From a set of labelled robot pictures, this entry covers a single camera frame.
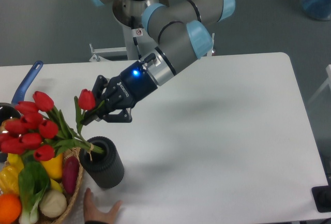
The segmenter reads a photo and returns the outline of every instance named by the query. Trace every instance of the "black cylindrical vase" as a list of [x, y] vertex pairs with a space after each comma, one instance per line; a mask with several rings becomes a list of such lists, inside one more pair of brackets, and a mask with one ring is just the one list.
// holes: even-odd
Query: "black cylindrical vase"
[[124, 176], [124, 167], [114, 143], [106, 137], [93, 137], [88, 140], [104, 150], [104, 154], [91, 152], [92, 161], [86, 150], [81, 149], [79, 160], [83, 168], [100, 188], [113, 188]]

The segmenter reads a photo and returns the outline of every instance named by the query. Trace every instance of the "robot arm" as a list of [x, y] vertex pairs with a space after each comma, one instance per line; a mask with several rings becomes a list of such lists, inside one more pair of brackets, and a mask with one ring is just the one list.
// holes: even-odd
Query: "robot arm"
[[93, 87], [97, 106], [88, 111], [83, 124], [103, 119], [106, 122], [131, 122], [131, 109], [212, 47], [213, 42], [204, 24], [230, 16], [234, 0], [187, 0], [177, 6], [145, 4], [141, 25], [158, 45], [110, 80], [98, 76]]

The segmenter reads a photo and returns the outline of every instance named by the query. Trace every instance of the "wicker basket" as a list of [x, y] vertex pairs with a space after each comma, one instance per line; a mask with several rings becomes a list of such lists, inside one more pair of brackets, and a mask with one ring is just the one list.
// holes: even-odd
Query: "wicker basket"
[[[71, 156], [75, 156], [78, 160], [79, 160], [79, 148], [74, 148], [71, 150], [68, 150], [66, 152], [63, 153], [63, 165], [66, 162], [66, 160], [71, 157]], [[82, 165], [79, 165], [79, 172], [78, 172], [78, 177], [77, 177], [77, 183], [76, 183], [76, 189], [73, 193], [73, 195], [68, 195], [65, 193], [65, 191], [63, 191], [66, 199], [67, 199], [67, 209], [66, 211], [59, 216], [58, 218], [48, 218], [46, 216], [44, 216], [40, 211], [40, 217], [39, 220], [36, 222], [36, 224], [61, 224], [65, 218], [69, 215], [70, 211], [72, 210], [72, 207], [74, 205], [74, 203], [76, 202], [76, 199], [78, 197], [78, 193], [79, 193], [79, 189], [82, 185], [83, 182], [83, 173], [84, 173], [84, 168], [82, 167]]]

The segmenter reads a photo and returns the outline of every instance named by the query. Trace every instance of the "fake fruit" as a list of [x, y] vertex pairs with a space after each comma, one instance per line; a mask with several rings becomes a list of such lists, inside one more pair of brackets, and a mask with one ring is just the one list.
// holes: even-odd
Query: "fake fruit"
[[20, 199], [13, 194], [3, 194], [0, 196], [0, 223], [13, 223], [20, 215], [22, 205]]

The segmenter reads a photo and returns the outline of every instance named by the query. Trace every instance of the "finger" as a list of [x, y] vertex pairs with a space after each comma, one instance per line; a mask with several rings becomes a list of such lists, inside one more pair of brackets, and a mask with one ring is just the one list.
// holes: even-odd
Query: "finger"
[[92, 191], [90, 188], [87, 188], [84, 194], [84, 207], [91, 207], [93, 204], [92, 201]]
[[110, 221], [115, 221], [119, 208], [121, 207], [123, 201], [117, 201], [112, 209], [107, 213], [110, 218]]

